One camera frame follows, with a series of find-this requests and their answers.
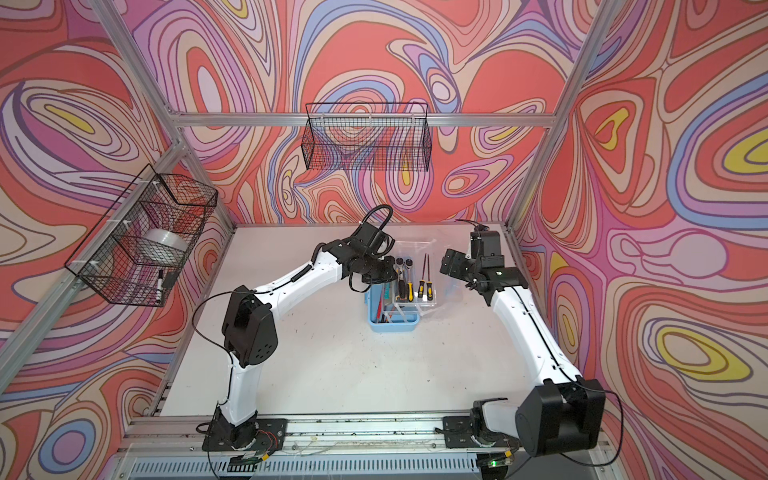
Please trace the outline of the red hex key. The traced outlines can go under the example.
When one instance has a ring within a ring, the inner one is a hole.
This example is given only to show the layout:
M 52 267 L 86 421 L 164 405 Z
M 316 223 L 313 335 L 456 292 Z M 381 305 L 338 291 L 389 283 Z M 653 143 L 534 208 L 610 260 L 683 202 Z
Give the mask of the red hex key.
M 376 302 L 375 302 L 375 315 L 372 317 L 372 321 L 377 324 L 380 322 L 383 312 L 383 306 L 384 306 L 384 288 L 378 286 L 377 287 L 377 295 L 376 295 Z

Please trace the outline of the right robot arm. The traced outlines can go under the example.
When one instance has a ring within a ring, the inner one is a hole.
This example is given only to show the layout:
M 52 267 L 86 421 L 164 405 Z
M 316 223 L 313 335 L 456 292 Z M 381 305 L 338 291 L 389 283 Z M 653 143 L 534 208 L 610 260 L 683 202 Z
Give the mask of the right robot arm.
M 609 390 L 587 379 L 558 346 L 521 270 L 506 265 L 499 232 L 476 223 L 468 252 L 446 250 L 440 272 L 477 292 L 501 320 L 527 372 L 520 402 L 497 397 L 474 402 L 469 438 L 481 447 L 512 438 L 531 457 L 596 448 Z

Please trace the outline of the blue plastic tool box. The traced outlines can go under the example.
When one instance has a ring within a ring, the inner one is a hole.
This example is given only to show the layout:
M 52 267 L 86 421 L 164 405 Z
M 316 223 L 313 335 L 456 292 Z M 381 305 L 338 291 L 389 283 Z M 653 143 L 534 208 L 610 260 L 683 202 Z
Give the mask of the blue plastic tool box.
M 452 281 L 439 273 L 436 239 L 406 240 L 392 250 L 395 279 L 374 285 L 365 293 L 367 324 L 376 333 L 406 333 L 424 318 L 435 319 L 448 310 L 458 293 Z

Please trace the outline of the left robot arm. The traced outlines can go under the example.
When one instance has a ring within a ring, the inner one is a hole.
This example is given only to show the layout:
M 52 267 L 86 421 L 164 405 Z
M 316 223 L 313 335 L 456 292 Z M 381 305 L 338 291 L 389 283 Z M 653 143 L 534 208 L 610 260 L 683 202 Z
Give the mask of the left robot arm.
M 251 289 L 244 285 L 225 294 L 229 297 L 222 323 L 223 343 L 229 361 L 225 399 L 216 405 L 212 419 L 202 430 L 203 450 L 247 451 L 266 437 L 268 452 L 281 448 L 275 433 L 258 425 L 257 390 L 262 364 L 279 344 L 277 321 L 321 289 L 346 280 L 357 292 L 358 277 L 366 290 L 397 278 L 395 245 L 384 231 L 394 210 L 388 204 L 372 208 L 349 236 L 320 242 L 310 259 L 283 277 Z

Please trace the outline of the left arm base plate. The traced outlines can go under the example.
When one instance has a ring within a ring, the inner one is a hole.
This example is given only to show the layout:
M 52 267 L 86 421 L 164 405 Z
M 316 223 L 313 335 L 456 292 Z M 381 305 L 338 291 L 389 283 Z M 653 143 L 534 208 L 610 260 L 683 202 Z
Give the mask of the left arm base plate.
M 287 426 L 285 418 L 256 418 L 240 426 L 232 426 L 223 417 L 214 418 L 204 432 L 202 450 L 274 453 L 283 448 Z

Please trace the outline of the orange black screwdriver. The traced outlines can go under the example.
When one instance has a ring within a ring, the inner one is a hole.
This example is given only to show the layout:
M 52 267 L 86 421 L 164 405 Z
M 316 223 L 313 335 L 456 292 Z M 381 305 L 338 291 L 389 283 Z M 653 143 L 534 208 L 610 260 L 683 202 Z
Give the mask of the orange black screwdriver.
M 419 281 L 419 284 L 418 284 L 418 296 L 417 296 L 417 298 L 419 300 L 424 300 L 426 298 L 426 283 L 427 283 L 426 274 L 427 274 L 428 259 L 429 259 L 429 254 L 425 253 L 424 256 L 423 256 L 423 261 L 422 261 L 421 278 L 420 278 L 420 281 Z

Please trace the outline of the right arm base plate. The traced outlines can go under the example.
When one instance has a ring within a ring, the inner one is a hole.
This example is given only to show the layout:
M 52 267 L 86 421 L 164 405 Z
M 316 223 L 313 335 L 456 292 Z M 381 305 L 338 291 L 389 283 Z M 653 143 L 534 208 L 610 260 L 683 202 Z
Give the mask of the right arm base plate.
M 449 449 L 505 448 L 516 451 L 521 447 L 519 439 L 492 432 L 469 414 L 444 416 L 442 424 L 434 431 L 443 437 Z

